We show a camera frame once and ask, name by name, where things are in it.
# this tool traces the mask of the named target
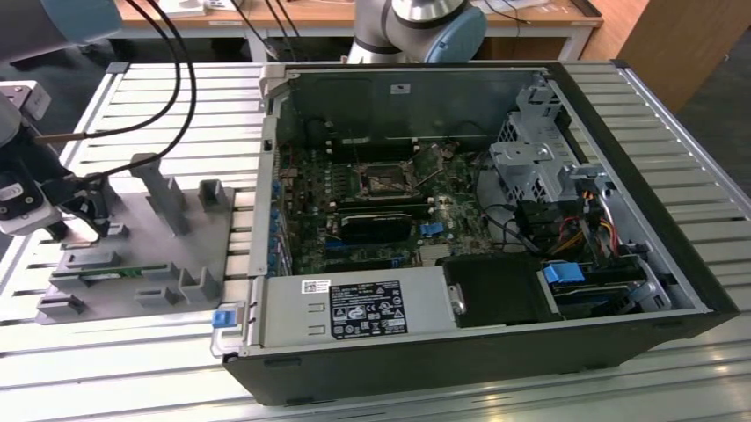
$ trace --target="blue latch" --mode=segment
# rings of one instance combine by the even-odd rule
[[[542,270],[548,283],[578,283],[584,281],[584,274],[574,262],[553,262]]]
[[[213,328],[230,328],[237,325],[237,311],[217,310],[210,318],[210,326]]]
[[[432,236],[444,232],[444,224],[441,222],[434,222],[432,224],[422,224],[420,226],[420,235]]]

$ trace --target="warning label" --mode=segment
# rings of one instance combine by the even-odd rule
[[[328,298],[336,340],[406,333],[398,281],[330,286]]]

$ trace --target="wooden desk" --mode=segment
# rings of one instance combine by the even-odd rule
[[[565,42],[560,49],[561,60],[574,60],[589,39],[590,31],[601,25],[601,18],[585,17],[570,0],[550,0],[557,10],[544,11],[537,7],[518,10],[518,18],[528,20],[528,25],[521,24],[518,35],[521,38],[561,38]],[[122,16],[124,30],[114,38],[156,38],[156,32],[141,16],[124,2],[117,0]],[[281,36],[277,22],[270,15],[265,3],[260,0],[245,0],[241,10],[248,14],[248,19],[258,29],[264,38]],[[352,37],[354,23],[354,5],[320,2],[317,0],[296,0],[286,4],[289,17],[304,37]],[[514,38],[517,25],[512,19],[496,14],[488,16],[486,37]],[[174,25],[180,34],[186,38],[221,38],[241,37],[248,39],[249,50],[254,62],[266,60],[262,43],[253,36],[249,29],[232,11],[208,11],[206,16],[176,18]]]
[[[581,59],[624,60],[672,112],[751,25],[749,0],[590,0],[605,19]]]

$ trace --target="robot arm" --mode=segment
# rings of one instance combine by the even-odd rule
[[[468,62],[485,30],[468,0],[357,0],[346,62]]]
[[[98,40],[120,27],[112,0],[0,0],[0,63]],[[33,137],[20,111],[0,95],[0,231],[28,235],[46,229],[64,237],[60,208],[105,235],[105,181],[80,183]]]

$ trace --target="white table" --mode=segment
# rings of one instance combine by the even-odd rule
[[[696,338],[664,344],[617,368],[268,408],[253,402],[209,354],[210,312],[54,326],[30,322],[60,258],[56,245],[38,233],[14,240],[0,263],[0,420],[646,422],[740,418],[751,409],[751,222],[729,220],[751,215],[748,199],[628,70],[608,63],[569,63],[566,68],[743,310],[737,318]],[[198,115],[161,166],[184,188],[194,187],[201,178],[220,178],[238,189],[228,302],[246,288],[262,119],[258,71],[258,65],[245,63],[198,66]],[[170,80],[169,64],[133,65],[124,74],[108,74],[77,129],[140,121],[166,101]],[[181,125],[186,101],[184,90],[170,114],[136,134],[70,144],[64,163],[82,174],[124,163],[136,151],[161,149]],[[596,161],[592,150],[585,145],[581,149]],[[142,190],[124,176],[113,178],[112,184],[120,192]]]

